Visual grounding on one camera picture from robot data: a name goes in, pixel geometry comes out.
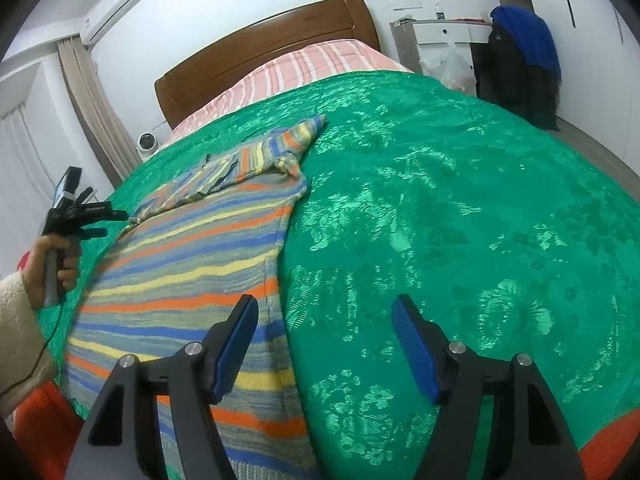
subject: striped knitted garment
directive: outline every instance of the striped knitted garment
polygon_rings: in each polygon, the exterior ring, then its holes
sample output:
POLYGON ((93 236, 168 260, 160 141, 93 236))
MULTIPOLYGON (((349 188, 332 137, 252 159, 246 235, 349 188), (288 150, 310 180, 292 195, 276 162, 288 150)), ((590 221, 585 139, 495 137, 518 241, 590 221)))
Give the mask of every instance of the striped knitted garment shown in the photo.
MULTIPOLYGON (((68 337, 65 395, 90 409, 116 360, 168 356, 253 294, 258 327, 236 384, 212 406, 240 480, 318 478, 282 319, 276 259, 307 183, 298 161, 324 116, 207 156, 147 196, 97 267, 68 337)), ((164 458, 184 476, 168 398, 164 458)))

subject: hand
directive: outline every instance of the hand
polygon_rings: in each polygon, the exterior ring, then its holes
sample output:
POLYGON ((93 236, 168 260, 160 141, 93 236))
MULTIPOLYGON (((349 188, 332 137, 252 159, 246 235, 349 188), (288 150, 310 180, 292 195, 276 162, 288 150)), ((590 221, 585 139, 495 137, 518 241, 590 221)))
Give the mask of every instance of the hand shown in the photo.
MULTIPOLYGON (((57 234, 41 236, 34 243, 27 264, 22 270, 24 288, 34 310, 42 308, 44 303, 44 260, 47 251, 63 250, 68 253, 70 249, 71 241, 57 234)), ((78 257, 68 256, 65 258, 63 269, 58 271, 58 279, 66 290, 71 290, 76 286, 78 257)))

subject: drawer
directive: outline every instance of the drawer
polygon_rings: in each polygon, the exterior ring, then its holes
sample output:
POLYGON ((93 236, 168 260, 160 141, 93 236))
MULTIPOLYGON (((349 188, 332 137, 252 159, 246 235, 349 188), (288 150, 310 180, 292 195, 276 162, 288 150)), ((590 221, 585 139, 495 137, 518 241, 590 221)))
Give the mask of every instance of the drawer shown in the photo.
POLYGON ((455 43, 487 43, 491 27, 468 23, 414 23, 414 33, 418 44, 447 43, 449 38, 455 43))

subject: fleece sleeve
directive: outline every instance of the fleece sleeve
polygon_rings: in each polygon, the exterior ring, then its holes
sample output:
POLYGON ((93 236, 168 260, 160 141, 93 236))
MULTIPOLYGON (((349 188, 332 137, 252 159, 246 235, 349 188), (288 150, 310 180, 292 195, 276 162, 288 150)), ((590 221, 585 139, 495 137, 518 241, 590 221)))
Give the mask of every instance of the fleece sleeve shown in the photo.
POLYGON ((24 289, 22 273, 11 274, 0 282, 0 416, 3 418, 35 388, 54 377, 56 368, 45 350, 33 375, 4 392, 30 373, 43 344, 42 332, 24 289))

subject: green bedspread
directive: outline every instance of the green bedspread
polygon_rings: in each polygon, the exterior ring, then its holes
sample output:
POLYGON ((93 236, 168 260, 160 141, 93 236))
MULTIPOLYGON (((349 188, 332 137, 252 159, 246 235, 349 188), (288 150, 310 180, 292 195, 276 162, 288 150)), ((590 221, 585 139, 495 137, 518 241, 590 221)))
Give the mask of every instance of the green bedspread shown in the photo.
MULTIPOLYGON (((579 446, 640 404, 638 206, 545 132, 433 79, 348 73, 258 102, 158 153, 114 206, 132 211, 204 153, 321 113, 279 274, 327 478, 410 479, 428 440, 437 412, 390 322, 402 292, 479 354, 532 354, 579 446)), ((83 245, 80 285, 122 226, 107 227, 83 245)), ((45 334, 56 317, 41 314, 45 334)))

